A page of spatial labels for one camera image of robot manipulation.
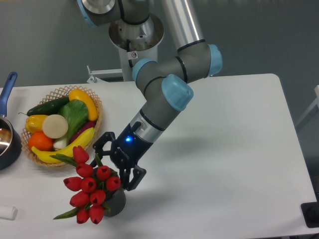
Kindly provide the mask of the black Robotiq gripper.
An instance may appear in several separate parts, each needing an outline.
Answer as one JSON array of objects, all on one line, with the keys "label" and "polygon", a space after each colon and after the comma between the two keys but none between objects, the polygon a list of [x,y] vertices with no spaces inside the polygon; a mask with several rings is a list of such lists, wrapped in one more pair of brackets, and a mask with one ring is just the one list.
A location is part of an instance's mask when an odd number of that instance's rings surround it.
[{"label": "black Robotiq gripper", "polygon": [[[127,191],[136,189],[146,175],[147,171],[137,164],[153,145],[152,142],[145,141],[137,135],[141,125],[139,121],[133,126],[128,124],[117,138],[114,132],[107,131],[93,144],[95,158],[90,165],[102,166],[103,157],[109,156],[110,161],[119,169],[122,186]],[[107,142],[111,142],[111,150],[103,149]]]}]

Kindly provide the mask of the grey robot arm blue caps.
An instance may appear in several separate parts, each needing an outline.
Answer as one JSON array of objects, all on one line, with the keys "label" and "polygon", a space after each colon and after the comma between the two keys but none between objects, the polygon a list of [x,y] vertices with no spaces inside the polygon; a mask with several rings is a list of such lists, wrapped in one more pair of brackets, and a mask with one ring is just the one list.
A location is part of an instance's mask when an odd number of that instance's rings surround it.
[{"label": "grey robot arm blue caps", "polygon": [[109,24],[109,36],[122,54],[124,80],[134,81],[146,99],[119,136],[105,133],[95,144],[119,170],[123,187],[135,189],[146,171],[138,160],[182,112],[193,97],[191,82],[218,73],[223,66],[217,46],[208,44],[190,0],[161,2],[177,56],[159,63],[151,54],[163,38],[161,20],[147,0],[80,0],[79,9],[90,26]]}]

